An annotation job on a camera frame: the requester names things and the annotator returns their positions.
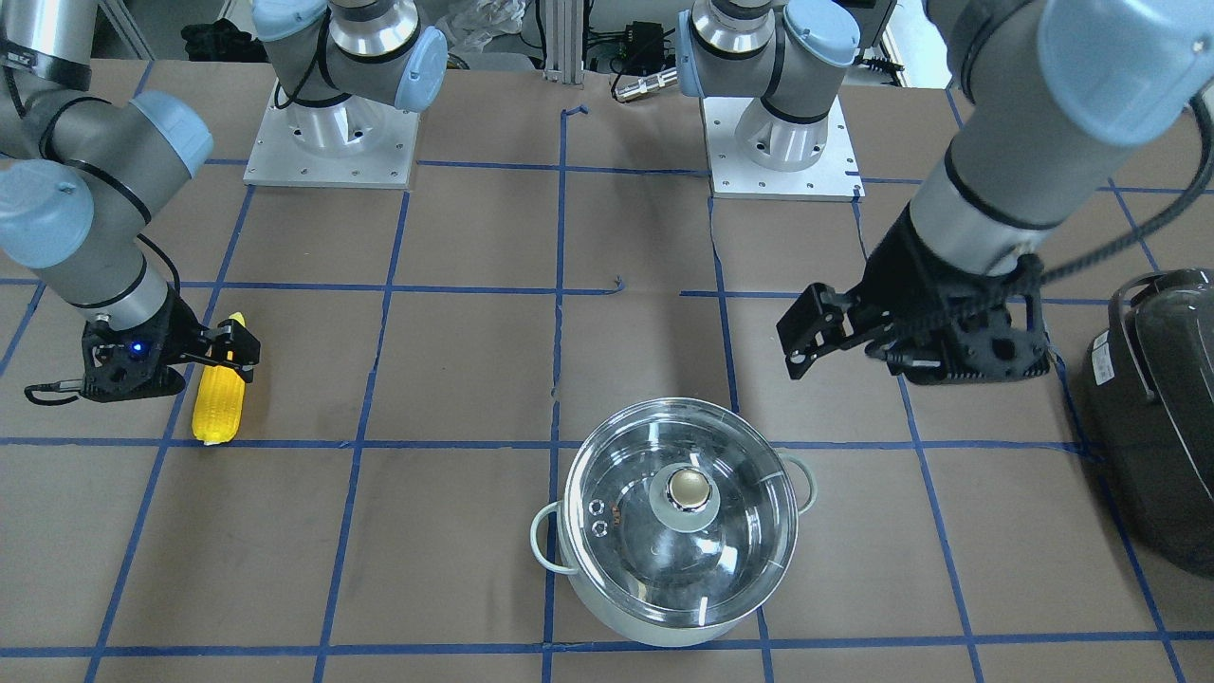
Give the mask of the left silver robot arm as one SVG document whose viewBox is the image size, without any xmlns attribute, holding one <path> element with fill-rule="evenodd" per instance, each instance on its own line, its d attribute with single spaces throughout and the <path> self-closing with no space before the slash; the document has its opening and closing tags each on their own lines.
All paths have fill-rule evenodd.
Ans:
<svg viewBox="0 0 1214 683">
<path fill-rule="evenodd" d="M 1040 291 L 1161 230 L 1212 180 L 1209 1 L 925 1 L 948 91 L 968 102 L 857 285 L 809 285 L 776 330 L 792 380 L 863 347 L 915 385 L 1006 383 L 1050 369 Z M 798 172 L 827 147 L 829 109 L 861 50 L 834 1 L 697 1 L 675 66 L 697 99 L 750 106 L 741 146 Z M 1049 268 L 1038 250 L 1131 156 L 1196 116 L 1196 173 L 1123 237 Z"/>
</svg>

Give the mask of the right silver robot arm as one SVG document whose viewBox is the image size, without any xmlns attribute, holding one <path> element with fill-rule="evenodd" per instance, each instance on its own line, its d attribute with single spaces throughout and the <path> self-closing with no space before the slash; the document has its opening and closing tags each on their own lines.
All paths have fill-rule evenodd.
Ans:
<svg viewBox="0 0 1214 683">
<path fill-rule="evenodd" d="M 287 110 L 352 101 L 421 112 L 450 49 L 412 1 L 256 1 L 251 16 Z M 182 393 L 178 366 L 250 383 L 261 345 L 233 319 L 208 328 L 178 271 L 149 263 L 143 234 L 212 155 L 212 133 L 170 93 L 117 106 L 91 93 L 95 1 L 2 4 L 2 252 L 83 315 L 83 377 L 29 385 L 34 405 Z"/>
</svg>

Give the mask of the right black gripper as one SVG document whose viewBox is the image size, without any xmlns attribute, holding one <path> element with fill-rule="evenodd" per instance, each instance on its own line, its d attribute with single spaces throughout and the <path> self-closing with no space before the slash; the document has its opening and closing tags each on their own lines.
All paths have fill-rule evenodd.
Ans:
<svg viewBox="0 0 1214 683">
<path fill-rule="evenodd" d="M 227 368 L 249 385 L 261 359 L 261 343 L 246 325 L 221 321 L 209 329 L 185 303 L 178 288 L 168 286 L 164 302 L 149 319 L 118 329 L 117 312 L 90 308 L 83 329 L 85 376 L 80 397 L 91 402 L 126 402 L 169 397 L 186 386 L 175 364 L 188 362 Z"/>
</svg>

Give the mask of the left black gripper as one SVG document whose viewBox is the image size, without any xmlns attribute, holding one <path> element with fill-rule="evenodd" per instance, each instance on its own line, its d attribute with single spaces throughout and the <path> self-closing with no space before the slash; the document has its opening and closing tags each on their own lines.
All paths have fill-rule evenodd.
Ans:
<svg viewBox="0 0 1214 683">
<path fill-rule="evenodd" d="M 789 379 L 815 362 L 866 354 L 914 385 L 1012 383 L 1048 375 L 1040 308 L 1043 263 L 1021 256 L 1006 275 L 971 275 L 935 255 L 919 237 L 910 207 L 867 261 L 850 291 L 811 284 L 776 324 Z"/>
</svg>

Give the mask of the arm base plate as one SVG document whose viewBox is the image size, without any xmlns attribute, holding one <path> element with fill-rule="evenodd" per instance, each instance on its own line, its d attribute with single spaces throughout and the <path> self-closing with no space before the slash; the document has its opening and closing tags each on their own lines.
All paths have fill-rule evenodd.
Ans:
<svg viewBox="0 0 1214 683">
<path fill-rule="evenodd" d="M 278 108 L 285 92 L 270 95 L 254 146 L 246 184 L 297 189 L 407 190 L 421 114 L 351 97 L 327 108 Z"/>
<path fill-rule="evenodd" d="M 823 120 L 778 120 L 756 97 L 700 99 L 711 195 L 850 203 L 866 194 L 841 99 Z"/>
</svg>

